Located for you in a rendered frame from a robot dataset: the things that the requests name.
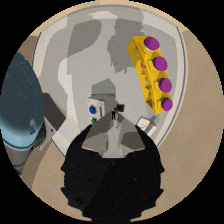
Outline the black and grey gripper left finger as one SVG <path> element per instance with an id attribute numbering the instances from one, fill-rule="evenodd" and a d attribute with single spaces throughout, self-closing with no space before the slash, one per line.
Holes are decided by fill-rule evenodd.
<path id="1" fill-rule="evenodd" d="M 60 168 L 65 172 L 67 167 L 75 160 L 82 157 L 93 157 L 93 152 L 98 152 L 101 157 L 108 150 L 108 130 L 113 120 L 114 111 L 110 111 L 102 118 L 87 126 L 77 135 L 68 147 L 65 161 Z"/>

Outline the purple round cap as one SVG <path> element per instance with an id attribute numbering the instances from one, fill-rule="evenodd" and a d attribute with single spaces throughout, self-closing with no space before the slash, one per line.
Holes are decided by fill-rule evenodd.
<path id="1" fill-rule="evenodd" d="M 159 42 L 151 36 L 145 38 L 144 45 L 150 50 L 156 50 L 160 47 Z"/>
<path id="2" fill-rule="evenodd" d="M 167 61 L 161 56 L 155 57 L 153 59 L 153 66 L 158 71 L 165 71 L 168 67 Z"/>
<path id="3" fill-rule="evenodd" d="M 172 106 L 173 106 L 172 100 L 167 97 L 164 98 L 161 102 L 161 107 L 165 111 L 169 111 L 172 108 Z"/>
<path id="4" fill-rule="evenodd" d="M 159 89 L 165 93 L 170 92 L 172 88 L 172 83 L 167 78 L 161 78 L 158 83 Z"/>

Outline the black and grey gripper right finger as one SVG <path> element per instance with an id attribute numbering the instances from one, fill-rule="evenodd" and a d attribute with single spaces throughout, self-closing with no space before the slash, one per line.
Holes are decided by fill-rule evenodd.
<path id="1" fill-rule="evenodd" d="M 134 157 L 140 157 L 153 162 L 160 171 L 165 171 L 161 164 L 160 154 L 153 140 L 138 126 L 126 119 L 117 111 L 114 111 L 114 120 L 120 132 L 118 139 L 118 150 L 123 153 L 133 152 Z"/>

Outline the grey key housing with blue and green buttons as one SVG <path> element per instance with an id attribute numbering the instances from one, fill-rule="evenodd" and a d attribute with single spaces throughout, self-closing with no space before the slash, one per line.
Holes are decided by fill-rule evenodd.
<path id="1" fill-rule="evenodd" d="M 110 111 L 124 112 L 124 105 L 117 105 L 117 108 L 114 108 L 113 96 L 115 96 L 115 94 L 91 94 L 91 97 L 87 98 L 90 121 L 92 122 L 91 124 L 102 118 Z M 110 129 L 113 126 L 114 114 L 113 120 L 110 122 Z"/>

